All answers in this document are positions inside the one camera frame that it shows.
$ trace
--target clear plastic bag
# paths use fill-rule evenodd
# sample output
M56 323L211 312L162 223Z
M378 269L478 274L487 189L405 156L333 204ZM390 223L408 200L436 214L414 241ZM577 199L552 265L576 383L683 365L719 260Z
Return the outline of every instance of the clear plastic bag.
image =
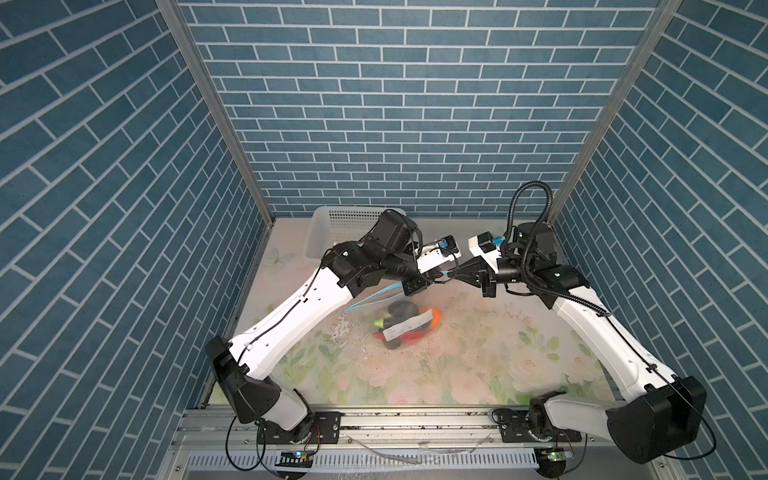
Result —
M440 310L406 297L400 282L354 303L343 314L366 325L387 349L413 345L437 328L442 319Z

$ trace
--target laundry basket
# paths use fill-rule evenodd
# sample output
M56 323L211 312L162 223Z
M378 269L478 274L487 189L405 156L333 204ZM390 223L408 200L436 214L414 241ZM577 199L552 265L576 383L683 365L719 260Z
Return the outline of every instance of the laundry basket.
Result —
M310 220L304 240L307 258L319 260L337 243L360 240L379 219L387 207L319 207ZM399 208L392 208L405 215Z

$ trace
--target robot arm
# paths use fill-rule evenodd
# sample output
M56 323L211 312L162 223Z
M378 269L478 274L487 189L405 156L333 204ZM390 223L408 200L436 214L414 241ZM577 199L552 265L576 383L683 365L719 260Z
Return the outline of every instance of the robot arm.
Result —
M313 414L298 392L281 389L269 374L288 350L329 313L382 279L400 280L406 295L442 276L437 268L461 257L452 237L423 245L413 220L386 210L359 241L339 243L287 300L254 327L230 340L214 337L207 355L224 395L242 423L266 419L306 437Z
M495 296L499 283L524 281L531 294L579 334L624 400L586 400L565 392L534 397L528 413L531 432L545 439L559 429L572 429L610 439L637 463L695 440L707 397L703 386L694 377L675 375L607 311L574 267L557 264L554 236L549 227L539 227L516 227L511 238L519 242L505 243L487 232L469 239L475 258L451 275L482 288L483 296ZM521 254L524 243L528 250L535 245L534 255Z

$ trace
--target blue brick wallpaper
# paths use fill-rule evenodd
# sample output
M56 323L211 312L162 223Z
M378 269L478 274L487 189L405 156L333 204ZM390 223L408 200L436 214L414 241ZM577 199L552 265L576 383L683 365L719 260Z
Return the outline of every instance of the blue brick wallpaper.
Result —
M263 221L153 0L0 2L0 478L145 478Z
M560 184L657 0L180 3L278 216L477 217Z
M764 0L684 0L557 222L635 336L705 383L718 449L691 478L768 466L767 25Z

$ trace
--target green led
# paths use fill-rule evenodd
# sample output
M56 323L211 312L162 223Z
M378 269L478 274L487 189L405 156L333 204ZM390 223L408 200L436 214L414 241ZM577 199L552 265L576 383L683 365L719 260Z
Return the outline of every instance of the green led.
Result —
M547 459L553 462L562 462L567 459L565 452L547 452Z

